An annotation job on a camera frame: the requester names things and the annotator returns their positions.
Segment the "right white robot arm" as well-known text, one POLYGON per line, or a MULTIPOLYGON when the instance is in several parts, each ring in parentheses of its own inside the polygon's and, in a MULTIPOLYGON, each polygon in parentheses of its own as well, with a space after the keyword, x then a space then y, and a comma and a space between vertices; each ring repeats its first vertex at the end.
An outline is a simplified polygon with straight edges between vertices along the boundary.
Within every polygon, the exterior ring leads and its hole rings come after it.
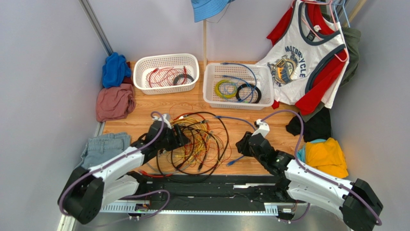
POLYGON ((238 153, 253 157, 268 173, 278 177, 276 186, 284 188, 292 199, 333 213, 351 230, 372 231, 382 225, 380 214, 384 206, 368 182, 329 175, 300 161, 296 154, 274 149, 266 139, 269 117, 254 122, 254 131, 247 131, 236 143, 238 153))

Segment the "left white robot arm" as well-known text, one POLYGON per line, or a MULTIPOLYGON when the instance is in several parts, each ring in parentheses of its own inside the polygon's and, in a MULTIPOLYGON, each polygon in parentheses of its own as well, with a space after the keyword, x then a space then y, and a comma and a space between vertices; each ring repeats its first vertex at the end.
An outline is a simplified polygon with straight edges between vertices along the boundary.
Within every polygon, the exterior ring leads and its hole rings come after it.
POLYGON ((160 151, 173 151, 191 141, 178 125, 172 125, 169 114, 151 113, 153 123, 120 154, 96 166, 75 168, 57 204, 63 215, 79 223, 90 223, 100 210, 120 199, 145 199, 153 192, 146 189, 146 178, 130 171, 157 157, 160 151))

